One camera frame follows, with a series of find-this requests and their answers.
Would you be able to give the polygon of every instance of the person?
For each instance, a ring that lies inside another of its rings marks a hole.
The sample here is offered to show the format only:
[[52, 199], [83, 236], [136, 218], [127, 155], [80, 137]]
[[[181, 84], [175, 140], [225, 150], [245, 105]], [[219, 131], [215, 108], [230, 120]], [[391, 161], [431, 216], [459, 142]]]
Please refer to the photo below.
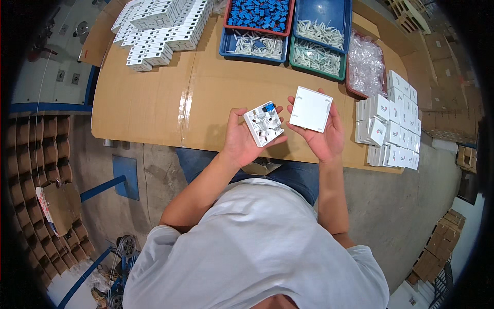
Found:
[[[294, 97], [288, 101], [291, 113]], [[177, 148], [189, 185], [150, 231], [123, 307], [386, 308], [381, 268], [369, 247], [348, 236], [336, 105], [324, 133], [287, 123], [319, 164], [286, 161], [263, 177], [239, 170], [287, 137], [257, 147], [245, 122], [239, 124], [245, 112], [231, 110], [219, 153]]]

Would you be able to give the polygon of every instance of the blue metal post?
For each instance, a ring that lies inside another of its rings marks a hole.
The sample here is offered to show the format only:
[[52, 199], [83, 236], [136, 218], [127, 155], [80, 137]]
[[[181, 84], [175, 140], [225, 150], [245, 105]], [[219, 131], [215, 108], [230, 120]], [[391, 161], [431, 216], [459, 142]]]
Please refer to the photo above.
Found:
[[75, 294], [77, 289], [79, 289], [79, 287], [82, 285], [82, 283], [89, 277], [89, 275], [91, 275], [93, 270], [95, 270], [96, 267], [98, 267], [98, 265], [100, 265], [101, 261], [103, 261], [103, 259], [105, 257], [107, 257], [107, 255], [110, 254], [111, 248], [112, 247], [108, 247], [108, 249], [106, 249], [106, 251], [103, 252], [103, 254], [100, 255], [100, 257], [98, 257], [98, 259], [96, 261], [94, 261], [94, 263], [85, 271], [85, 273], [82, 274], [82, 276], [79, 278], [79, 280], [77, 280], [77, 282], [72, 286], [72, 288], [69, 290], [69, 292], [67, 292], [65, 297], [62, 299], [62, 301], [58, 305], [57, 309], [64, 309], [65, 308], [65, 305], [69, 302], [70, 298], [72, 298], [72, 296]]
[[99, 194], [105, 190], [108, 190], [111, 187], [116, 186], [117, 184], [124, 182], [126, 180], [125, 175], [118, 176], [117, 178], [113, 178], [110, 181], [107, 181], [105, 183], [102, 183], [101, 185], [94, 187], [93, 189], [89, 189], [86, 192], [83, 192], [80, 194], [81, 197], [81, 203], [84, 201], [87, 201], [91, 197], [95, 196], [96, 194]]

